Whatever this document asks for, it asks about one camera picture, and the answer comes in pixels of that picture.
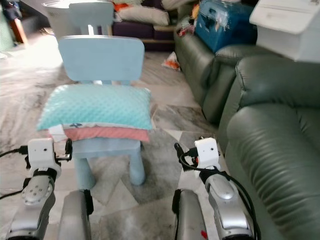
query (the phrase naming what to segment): pink pillow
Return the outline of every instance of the pink pillow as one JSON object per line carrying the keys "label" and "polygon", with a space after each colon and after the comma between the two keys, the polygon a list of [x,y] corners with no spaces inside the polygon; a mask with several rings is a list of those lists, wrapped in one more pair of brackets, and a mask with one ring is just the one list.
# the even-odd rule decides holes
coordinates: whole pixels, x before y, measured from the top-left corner
{"label": "pink pillow", "polygon": [[92,138],[135,139],[149,142],[148,130],[128,127],[82,127],[64,129],[72,141]]}

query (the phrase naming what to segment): black wire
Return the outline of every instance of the black wire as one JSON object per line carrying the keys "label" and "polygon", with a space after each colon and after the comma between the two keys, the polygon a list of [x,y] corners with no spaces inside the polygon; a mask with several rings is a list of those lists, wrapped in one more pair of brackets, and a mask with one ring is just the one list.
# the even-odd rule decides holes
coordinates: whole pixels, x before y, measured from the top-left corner
{"label": "black wire", "polygon": [[10,197],[10,196],[17,195],[17,194],[21,193],[22,190],[23,190],[23,189],[21,189],[21,190],[19,190],[19,191],[14,191],[14,192],[12,192],[12,193],[9,193],[9,194],[3,195],[3,196],[0,196],[0,200],[1,200],[1,199],[4,199],[4,198],[7,198],[7,197]]}
{"label": "black wire", "polygon": [[13,153],[18,153],[19,152],[19,148],[17,148],[17,149],[13,149],[13,150],[10,150],[10,151],[6,151],[6,152],[4,152],[4,153],[1,153],[0,154],[0,158],[2,158],[3,156],[5,156],[5,155],[7,155],[7,154],[13,154]]}
{"label": "black wire", "polygon": [[258,225],[257,219],[256,219],[255,207],[254,207],[254,204],[253,204],[248,192],[244,188],[244,186],[242,186],[241,183],[238,182],[238,180],[236,180],[232,176],[228,175],[226,172],[221,172],[217,169],[198,168],[198,167],[194,167],[194,166],[189,165],[188,163],[185,162],[185,160],[182,159],[182,158],[185,158],[186,156],[188,156],[187,152],[183,153],[179,158],[179,162],[182,165],[188,167],[189,169],[195,170],[195,171],[207,172],[207,173],[211,173],[212,175],[218,174],[218,175],[224,176],[228,180],[233,181],[240,188],[240,190],[243,192],[243,194],[245,195],[245,198],[246,198],[246,201],[244,201],[245,205],[246,205],[246,207],[249,206],[249,208],[247,208],[247,210],[248,210],[248,212],[252,218],[252,221],[253,221],[254,240],[260,240],[261,239],[261,232],[260,232],[260,228],[259,228],[259,225]]}

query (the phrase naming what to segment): chair leg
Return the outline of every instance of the chair leg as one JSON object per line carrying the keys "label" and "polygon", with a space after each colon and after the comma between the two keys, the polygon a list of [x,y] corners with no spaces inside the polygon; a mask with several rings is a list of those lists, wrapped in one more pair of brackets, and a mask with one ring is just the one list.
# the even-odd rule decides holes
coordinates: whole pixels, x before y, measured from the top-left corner
{"label": "chair leg", "polygon": [[88,160],[86,158],[75,158],[75,174],[78,189],[91,189],[96,184]]}
{"label": "chair leg", "polygon": [[141,185],[145,182],[146,174],[142,162],[140,146],[130,155],[130,182],[133,185]]}

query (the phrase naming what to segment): white box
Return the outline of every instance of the white box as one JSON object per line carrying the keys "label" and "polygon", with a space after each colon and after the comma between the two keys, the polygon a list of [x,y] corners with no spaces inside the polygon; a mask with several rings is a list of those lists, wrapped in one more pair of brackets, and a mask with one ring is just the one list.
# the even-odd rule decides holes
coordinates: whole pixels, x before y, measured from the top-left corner
{"label": "white box", "polygon": [[320,0],[260,0],[250,23],[256,44],[301,62],[320,63]]}

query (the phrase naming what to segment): chair backrest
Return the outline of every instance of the chair backrest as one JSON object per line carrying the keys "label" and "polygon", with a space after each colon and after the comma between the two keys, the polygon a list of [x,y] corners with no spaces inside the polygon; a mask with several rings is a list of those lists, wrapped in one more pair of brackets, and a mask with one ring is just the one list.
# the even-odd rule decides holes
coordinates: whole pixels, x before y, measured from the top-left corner
{"label": "chair backrest", "polygon": [[70,3],[69,16],[73,24],[80,27],[83,35],[89,35],[88,25],[92,26],[93,35],[98,34],[98,26],[101,26],[102,35],[111,35],[110,26],[114,21],[114,5],[112,2],[103,0]]}
{"label": "chair backrest", "polygon": [[130,37],[101,35],[65,36],[59,50],[68,77],[88,83],[120,81],[130,84],[141,76],[145,47]]}

